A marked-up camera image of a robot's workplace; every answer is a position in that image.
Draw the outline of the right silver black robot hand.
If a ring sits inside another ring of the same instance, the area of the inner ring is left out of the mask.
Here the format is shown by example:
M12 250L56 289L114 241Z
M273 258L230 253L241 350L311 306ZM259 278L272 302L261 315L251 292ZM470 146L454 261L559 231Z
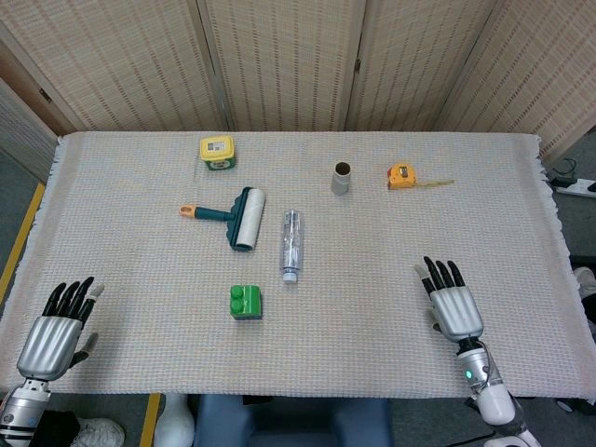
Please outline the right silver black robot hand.
M433 261L428 256L423 261L425 267L417 264L414 270L427 292L442 335L457 344L478 340L483 333L483 321L457 265L453 261Z

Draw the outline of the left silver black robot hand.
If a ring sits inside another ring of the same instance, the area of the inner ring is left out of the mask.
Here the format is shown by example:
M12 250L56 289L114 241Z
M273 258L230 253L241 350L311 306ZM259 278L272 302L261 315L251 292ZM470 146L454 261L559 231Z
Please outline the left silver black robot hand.
M94 278L60 283L49 295L40 317L31 328L20 353L17 369L28 380L53 382L69 369L86 360L99 335L79 339L104 286L94 285Z

